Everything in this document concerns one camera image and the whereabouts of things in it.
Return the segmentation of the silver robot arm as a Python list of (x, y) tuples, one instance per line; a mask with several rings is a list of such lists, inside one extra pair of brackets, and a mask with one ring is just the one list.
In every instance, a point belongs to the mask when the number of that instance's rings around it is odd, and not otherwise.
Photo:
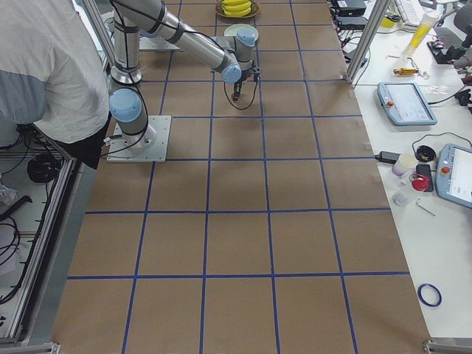
[(132, 136), (145, 141), (150, 127), (145, 99), (140, 92), (140, 41), (155, 44), (157, 51), (185, 52), (217, 72), (224, 85), (229, 104), (239, 105), (242, 86), (260, 80), (260, 68), (254, 62), (257, 31), (242, 27), (232, 35), (208, 36), (170, 12), (164, 1), (111, 1), (113, 20), (113, 63), (110, 65), (111, 114), (116, 118), (125, 139)]

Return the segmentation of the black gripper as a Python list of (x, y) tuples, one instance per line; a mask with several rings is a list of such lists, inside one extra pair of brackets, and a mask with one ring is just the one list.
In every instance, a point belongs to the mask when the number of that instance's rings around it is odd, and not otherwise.
[(242, 71), (241, 81), (237, 81), (233, 84), (232, 95), (237, 95), (239, 97), (238, 99), (240, 99), (243, 82), (249, 79), (252, 79), (254, 82), (258, 82), (260, 80), (260, 74), (260, 67), (257, 66), (255, 62), (251, 62), (250, 67)]

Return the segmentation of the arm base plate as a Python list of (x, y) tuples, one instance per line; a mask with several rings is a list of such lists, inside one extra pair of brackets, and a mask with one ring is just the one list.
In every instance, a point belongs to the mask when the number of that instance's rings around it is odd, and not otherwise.
[(109, 154), (105, 156), (107, 161), (113, 163), (165, 162), (171, 121), (171, 116), (149, 116), (144, 137), (133, 147), (129, 146), (139, 139), (139, 135), (131, 137), (123, 134), (117, 122), (114, 135), (119, 135), (119, 138), (111, 140)]
[(156, 51), (156, 52), (168, 52), (168, 51), (178, 51), (181, 49), (174, 44), (169, 44), (162, 37), (149, 38), (141, 36), (139, 39), (139, 49), (141, 51)]

